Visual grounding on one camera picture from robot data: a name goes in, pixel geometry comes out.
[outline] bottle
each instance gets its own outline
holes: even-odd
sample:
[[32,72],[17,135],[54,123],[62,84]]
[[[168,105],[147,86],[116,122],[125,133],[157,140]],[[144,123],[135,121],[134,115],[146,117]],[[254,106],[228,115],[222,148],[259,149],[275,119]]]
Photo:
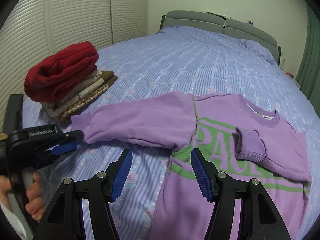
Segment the bottle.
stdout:
[[285,65],[285,59],[282,61],[281,65],[280,65],[280,69],[281,69],[281,71],[283,71],[283,70],[284,70],[284,65]]

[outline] crew neckline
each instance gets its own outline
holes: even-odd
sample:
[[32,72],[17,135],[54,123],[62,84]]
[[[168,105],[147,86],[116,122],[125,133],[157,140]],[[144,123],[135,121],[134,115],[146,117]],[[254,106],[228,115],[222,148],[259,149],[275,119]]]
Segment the crew neckline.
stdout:
[[[280,114],[277,110],[270,112],[270,111],[261,109],[260,107],[258,107],[257,105],[249,101],[248,99],[244,98],[241,94],[239,94],[239,100],[240,100],[242,109],[244,109],[250,115],[250,117],[254,119],[257,123],[264,126],[268,126],[268,127],[274,127],[278,124],[280,120]],[[262,113],[263,115],[270,116],[272,117],[272,119],[270,120],[264,119],[263,117],[255,114],[253,110],[257,113]]]

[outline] stack of folded clothes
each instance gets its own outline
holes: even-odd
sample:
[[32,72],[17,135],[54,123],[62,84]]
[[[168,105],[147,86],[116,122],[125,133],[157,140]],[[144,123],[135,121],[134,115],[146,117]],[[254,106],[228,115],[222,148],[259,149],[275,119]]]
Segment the stack of folded clothes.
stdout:
[[99,55],[88,41],[73,44],[32,67],[24,90],[31,100],[41,102],[60,124],[91,103],[116,81],[113,71],[95,65]]

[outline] person's hand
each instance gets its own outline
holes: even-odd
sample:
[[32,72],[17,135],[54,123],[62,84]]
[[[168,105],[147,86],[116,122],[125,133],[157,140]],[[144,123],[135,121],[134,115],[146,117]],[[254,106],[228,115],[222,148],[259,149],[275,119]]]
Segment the person's hand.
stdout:
[[[42,191],[40,186],[40,175],[38,172],[33,174],[34,183],[27,189],[27,198],[29,203],[26,205],[26,211],[32,216],[34,220],[40,220],[44,213],[44,201],[42,198]],[[10,202],[7,196],[7,192],[10,191],[11,184],[9,179],[1,175],[0,176],[0,201],[11,210]]]

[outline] green curtain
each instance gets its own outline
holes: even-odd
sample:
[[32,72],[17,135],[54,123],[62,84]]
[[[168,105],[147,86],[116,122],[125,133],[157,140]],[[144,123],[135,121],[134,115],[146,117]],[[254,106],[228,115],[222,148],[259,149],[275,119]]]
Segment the green curtain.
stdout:
[[307,4],[307,40],[296,80],[320,116],[320,22]]

